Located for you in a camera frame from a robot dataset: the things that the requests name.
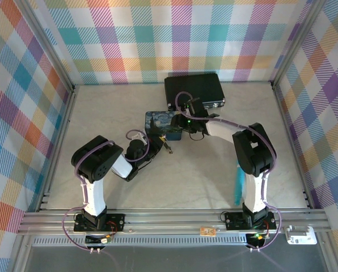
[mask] colorful checkered backdrop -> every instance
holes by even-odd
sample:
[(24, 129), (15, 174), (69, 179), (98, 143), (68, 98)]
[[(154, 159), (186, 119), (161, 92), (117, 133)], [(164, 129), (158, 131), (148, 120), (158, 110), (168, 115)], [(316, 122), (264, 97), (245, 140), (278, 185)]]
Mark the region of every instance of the colorful checkered backdrop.
[(338, 246), (338, 0), (327, 1), (280, 85), (312, 197)]
[(68, 92), (12, 0), (0, 0), (0, 271), (40, 190)]
[(29, 2), (74, 83), (100, 84), (162, 82), (189, 71), (269, 81), (311, 1)]

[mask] black case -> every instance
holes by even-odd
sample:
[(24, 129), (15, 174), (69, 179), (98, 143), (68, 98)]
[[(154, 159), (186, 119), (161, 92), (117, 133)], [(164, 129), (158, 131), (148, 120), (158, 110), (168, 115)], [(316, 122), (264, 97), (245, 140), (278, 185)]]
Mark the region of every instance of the black case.
[[(179, 92), (189, 92), (193, 98), (199, 97), (206, 109), (222, 107), (225, 104), (221, 83), (217, 74), (173, 76), (164, 80), (165, 96), (168, 110), (175, 110), (175, 97)], [(179, 106), (189, 100), (186, 95), (181, 95)]]

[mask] black box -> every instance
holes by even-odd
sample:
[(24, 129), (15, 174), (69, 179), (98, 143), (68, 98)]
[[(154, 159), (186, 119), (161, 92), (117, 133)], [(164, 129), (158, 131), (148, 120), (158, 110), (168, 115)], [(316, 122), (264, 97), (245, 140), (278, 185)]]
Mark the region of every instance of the black box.
[[(217, 74), (173, 76), (164, 80), (165, 96), (168, 110), (175, 110), (175, 97), (179, 92), (189, 92), (193, 98), (199, 97), (205, 109), (222, 107), (225, 104), (221, 83)], [(189, 100), (181, 95), (178, 100), (180, 107)]]

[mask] white floor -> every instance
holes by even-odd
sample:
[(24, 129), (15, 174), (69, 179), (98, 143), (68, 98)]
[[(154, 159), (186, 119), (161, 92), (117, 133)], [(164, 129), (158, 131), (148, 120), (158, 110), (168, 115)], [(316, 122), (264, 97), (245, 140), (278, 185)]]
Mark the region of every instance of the white floor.
[[(268, 83), (222, 83), (226, 97), (222, 118), (243, 125), (263, 124), (277, 155), (268, 182), (268, 202), (277, 207), (306, 207), (276, 99)], [(82, 204), (79, 180), (70, 164), (72, 154), (97, 135), (124, 148), (125, 133), (143, 129), (147, 111), (165, 111), (163, 84), (81, 86), (63, 143), (47, 204), (68, 209)], [(112, 172), (104, 180), (107, 207), (114, 208), (235, 208), (236, 156), (232, 144), (216, 137), (195, 142), (183, 133), (170, 142), (131, 182)]]

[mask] metal vent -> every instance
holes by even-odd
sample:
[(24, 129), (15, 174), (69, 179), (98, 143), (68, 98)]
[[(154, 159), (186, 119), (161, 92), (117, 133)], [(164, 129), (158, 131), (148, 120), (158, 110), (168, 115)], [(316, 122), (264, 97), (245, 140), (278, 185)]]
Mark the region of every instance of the metal vent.
[[(78, 244), (84, 243), (84, 237), (74, 237)], [(110, 245), (243, 245), (246, 243), (246, 235), (228, 233), (217, 237), (203, 237), (199, 235), (116, 235)], [(33, 246), (68, 246), (72, 243), (65, 236), (37, 236)]]

